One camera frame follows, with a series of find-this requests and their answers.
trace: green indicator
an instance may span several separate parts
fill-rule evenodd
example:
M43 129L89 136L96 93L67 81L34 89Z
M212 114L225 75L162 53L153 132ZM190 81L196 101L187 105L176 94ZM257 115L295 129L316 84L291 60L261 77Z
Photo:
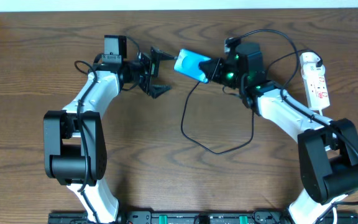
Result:
M232 72L231 72L231 73L228 73L226 76L227 76L228 79L231 79L231 78L233 78L234 73L232 73Z
M248 224L248 217L247 216L240 216L240 224Z
M158 219L160 221L160 224L167 224L168 223L168 218L167 218L166 215L160 215Z

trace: wood grain surface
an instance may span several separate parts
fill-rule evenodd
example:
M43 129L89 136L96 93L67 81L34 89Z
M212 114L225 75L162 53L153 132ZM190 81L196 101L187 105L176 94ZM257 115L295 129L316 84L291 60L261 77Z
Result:
M51 211L83 210L45 175L42 119L82 88L86 78L73 62L102 52L104 34L129 35L144 52L154 45L222 57L225 38L261 28L285 32L324 58L331 98L324 114L348 118L358 130L358 9L0 13L0 223L45 223ZM291 52L274 34L249 40L261 44L266 64ZM138 88L121 93L104 115L112 193L127 206L154 210L244 211L294 201L303 188L298 148L270 121L256 117L252 143L224 156L181 135L185 98L196 82L173 64L160 69L159 82L173 87L168 93L156 100ZM294 66L286 58L270 77L282 83ZM289 91L306 103L300 75ZM248 140L250 117L221 86L201 85L190 98L185 131L222 151ZM348 200L358 200L358 192Z

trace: wooden table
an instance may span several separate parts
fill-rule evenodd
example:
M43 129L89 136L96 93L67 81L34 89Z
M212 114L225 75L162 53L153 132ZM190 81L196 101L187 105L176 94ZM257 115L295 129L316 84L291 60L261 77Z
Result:
M170 54L186 48L223 57L225 38L261 28L285 32L324 58L331 99L324 114L358 129L358 9L0 13L0 223L45 223L53 210L83 210L45 175L42 118L82 88L86 78L73 62L102 52L104 34L129 35L144 52L154 45ZM291 52L278 35L249 40L261 44L266 65ZM185 98L196 82L173 64L160 69L160 82L173 87L168 93L156 100L138 88L121 93L104 115L112 193L127 206L154 210L244 211L294 201L303 188L297 146L270 121L256 117L252 143L224 156L181 135ZM283 83L293 67L287 58L271 78ZM306 103L300 75L289 91ZM250 117L221 86L201 85L190 98L185 131L222 151L249 138ZM358 200L358 192L348 200Z

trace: brown table surface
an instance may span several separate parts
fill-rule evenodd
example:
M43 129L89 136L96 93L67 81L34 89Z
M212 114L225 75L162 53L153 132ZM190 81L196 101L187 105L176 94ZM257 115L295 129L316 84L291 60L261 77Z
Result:
M171 54L186 48L223 57L225 38L261 28L285 32L324 58L331 100L324 114L348 118L358 129L358 9L0 13L0 223L45 223L53 210L83 210L45 175L42 119L82 88L86 78L73 62L91 62L103 51L104 34L129 35L144 52L154 45ZM249 40L261 44L266 65L291 52L278 35ZM256 117L252 143L224 156L181 135L185 98L196 82L173 65L160 69L160 82L173 87L168 93L153 100L139 88L123 92L104 115L112 193L123 204L154 210L244 211L294 201L303 188L297 146L270 121ZM294 58L287 58L271 78L282 83L293 68ZM306 103L300 75L289 91ZM221 86L201 85L190 98L185 131L222 151L249 138L250 118ZM358 200L358 192L348 200Z

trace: white wall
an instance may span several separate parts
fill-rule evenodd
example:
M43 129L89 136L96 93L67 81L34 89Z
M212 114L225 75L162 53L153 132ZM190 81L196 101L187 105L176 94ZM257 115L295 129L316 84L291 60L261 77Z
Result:
M0 0L0 12L358 7L358 0Z

